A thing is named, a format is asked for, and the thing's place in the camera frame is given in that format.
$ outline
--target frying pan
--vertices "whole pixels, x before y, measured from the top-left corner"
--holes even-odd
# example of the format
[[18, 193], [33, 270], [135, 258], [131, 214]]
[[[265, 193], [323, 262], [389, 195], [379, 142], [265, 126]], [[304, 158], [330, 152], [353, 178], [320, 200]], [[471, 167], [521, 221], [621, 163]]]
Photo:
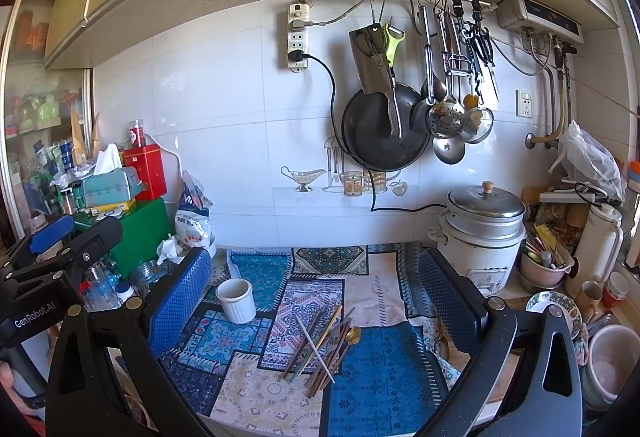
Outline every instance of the frying pan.
[[396, 100], [402, 125], [402, 137], [391, 136], [388, 100], [383, 93], [353, 95], [342, 115], [342, 138], [351, 152], [372, 170], [395, 172], [415, 162], [430, 141], [429, 134], [409, 128], [412, 109], [420, 94], [396, 83]]

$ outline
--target green box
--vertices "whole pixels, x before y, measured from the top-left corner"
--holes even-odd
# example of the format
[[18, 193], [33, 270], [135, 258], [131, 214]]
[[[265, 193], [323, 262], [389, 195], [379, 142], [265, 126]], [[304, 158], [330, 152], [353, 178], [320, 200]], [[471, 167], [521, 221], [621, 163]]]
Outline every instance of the green box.
[[[86, 231], [95, 223], [95, 218], [87, 214], [78, 214], [74, 218], [79, 231]], [[158, 245], [173, 233], [162, 197], [136, 201], [120, 222], [122, 240], [111, 250], [111, 257], [123, 279], [127, 279], [141, 263], [156, 260]]]

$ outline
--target rice cooker lid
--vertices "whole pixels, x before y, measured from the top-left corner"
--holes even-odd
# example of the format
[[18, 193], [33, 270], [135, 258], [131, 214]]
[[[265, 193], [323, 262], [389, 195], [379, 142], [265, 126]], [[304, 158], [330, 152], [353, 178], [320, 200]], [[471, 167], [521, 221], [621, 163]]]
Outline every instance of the rice cooker lid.
[[449, 202], [468, 213], [494, 219], [511, 219], [524, 213], [524, 204], [513, 193], [494, 187], [491, 181], [482, 186], [451, 190]]

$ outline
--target patterned plate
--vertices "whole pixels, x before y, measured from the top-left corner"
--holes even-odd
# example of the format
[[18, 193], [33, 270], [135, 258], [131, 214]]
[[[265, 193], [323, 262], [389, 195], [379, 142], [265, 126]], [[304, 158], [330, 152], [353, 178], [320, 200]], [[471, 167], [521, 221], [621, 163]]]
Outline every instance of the patterned plate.
[[575, 302], [556, 291], [542, 291], [535, 293], [527, 302], [527, 311], [531, 312], [543, 312], [548, 305], [555, 304], [562, 309], [564, 313], [564, 319], [569, 326], [569, 332], [571, 332], [571, 339], [573, 340], [580, 332], [580, 326], [582, 325], [582, 317]]

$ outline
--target glass cabinet door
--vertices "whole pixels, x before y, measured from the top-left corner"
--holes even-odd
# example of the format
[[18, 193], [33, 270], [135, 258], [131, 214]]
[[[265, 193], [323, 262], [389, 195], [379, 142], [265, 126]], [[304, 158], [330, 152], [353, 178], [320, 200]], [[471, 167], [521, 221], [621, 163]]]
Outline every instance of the glass cabinet door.
[[67, 208], [72, 191], [54, 179], [84, 154], [84, 71], [44, 68], [53, 3], [17, 0], [2, 46], [2, 190], [17, 239]]

